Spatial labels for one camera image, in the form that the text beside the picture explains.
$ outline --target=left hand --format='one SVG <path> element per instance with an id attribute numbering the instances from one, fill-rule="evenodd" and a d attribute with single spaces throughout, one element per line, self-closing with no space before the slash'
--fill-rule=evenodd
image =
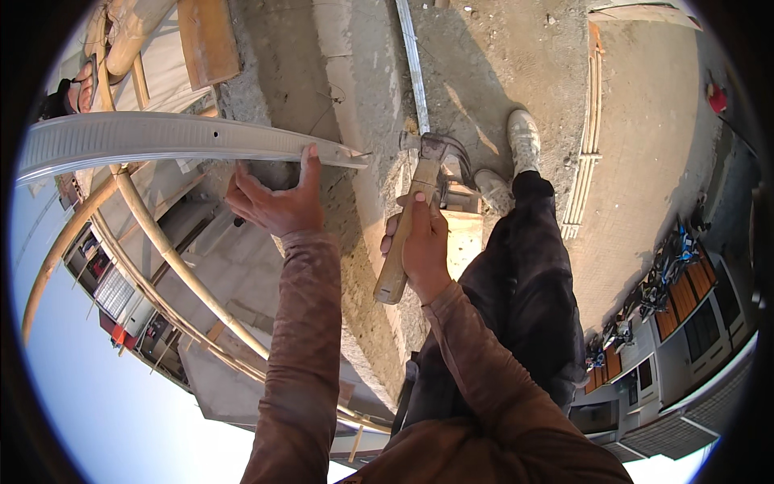
<path id="1" fill-rule="evenodd" d="M 320 158 L 317 145 L 306 146 L 301 153 L 301 176 L 290 190 L 271 191 L 253 177 L 243 161 L 228 182 L 226 203 L 236 215 L 266 228 L 277 237 L 299 230 L 323 230 L 320 205 Z"/>

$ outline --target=person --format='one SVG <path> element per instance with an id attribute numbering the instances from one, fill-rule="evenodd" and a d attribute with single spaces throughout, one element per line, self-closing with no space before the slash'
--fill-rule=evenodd
<path id="1" fill-rule="evenodd" d="M 476 183 L 508 214 L 458 282 L 447 271 L 447 223 L 421 193 L 402 250 L 409 285 L 430 333 L 413 358 L 398 431 L 345 482 L 631 482 L 618 459 L 567 418 L 583 365 L 567 251 L 551 184 L 539 175 L 539 138 L 524 111 L 509 119 L 511 190 L 494 172 Z M 320 161 L 310 145 L 297 187 L 270 191 L 239 163 L 226 201 L 280 237 L 279 281 L 265 395 L 242 477 L 253 482 L 324 482 L 336 429 L 341 340 L 341 268 L 323 231 Z M 389 220 L 387 252 L 396 230 Z"/>
<path id="2" fill-rule="evenodd" d="M 97 94 L 96 54 L 80 67 L 73 79 L 62 79 L 57 92 L 46 96 L 38 107 L 37 121 L 91 112 Z"/>

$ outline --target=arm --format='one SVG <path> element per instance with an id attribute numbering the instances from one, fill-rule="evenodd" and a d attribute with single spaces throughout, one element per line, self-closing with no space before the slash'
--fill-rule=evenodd
<path id="1" fill-rule="evenodd" d="M 537 428 L 582 437 L 484 325 L 459 284 L 450 283 L 423 310 L 462 396 L 492 437 L 507 444 Z"/>
<path id="2" fill-rule="evenodd" d="M 336 431 L 341 268 L 334 238 L 323 233 L 317 147 L 304 149 L 299 184 L 287 191 L 265 188 L 239 163 L 226 201 L 285 249 L 265 395 L 242 482 L 325 482 Z"/>
<path id="3" fill-rule="evenodd" d="M 438 207 L 428 208 L 417 194 L 411 209 L 413 226 L 403 246 L 403 267 L 444 362 L 485 434 L 515 454 L 525 477 L 631 482 L 618 459 L 586 439 L 532 381 L 450 279 L 448 226 Z M 388 221 L 383 252 L 389 250 L 396 226 Z"/>
<path id="4" fill-rule="evenodd" d="M 331 235 L 294 232 L 282 238 L 265 396 L 243 482 L 324 482 L 336 431 L 341 271 Z"/>

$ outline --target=claw hammer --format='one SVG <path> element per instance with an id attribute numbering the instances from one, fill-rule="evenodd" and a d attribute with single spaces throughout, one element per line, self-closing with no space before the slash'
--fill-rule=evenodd
<path id="1" fill-rule="evenodd" d="M 448 156 L 456 156 L 461 163 L 470 165 L 464 146 L 449 136 L 426 132 L 420 137 L 404 131 L 399 145 L 400 149 L 419 149 L 419 162 L 414 169 L 409 194 L 421 191 L 428 204 L 433 200 L 440 166 Z M 411 223 L 411 204 L 406 204 L 374 289 L 374 298 L 384 304 L 397 304 L 403 297 L 408 280 L 403 270 L 403 243 L 411 232 Z"/>

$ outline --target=shoe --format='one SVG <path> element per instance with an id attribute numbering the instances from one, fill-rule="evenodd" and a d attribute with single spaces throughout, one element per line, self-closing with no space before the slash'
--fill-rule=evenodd
<path id="1" fill-rule="evenodd" d="M 513 153 L 513 176 L 522 171 L 540 172 L 540 136 L 533 117 L 516 109 L 508 117 L 508 143 Z"/>
<path id="2" fill-rule="evenodd" d="M 513 192 L 508 183 L 491 170 L 479 170 L 473 180 L 481 192 L 481 198 L 501 217 L 505 217 L 515 206 Z"/>

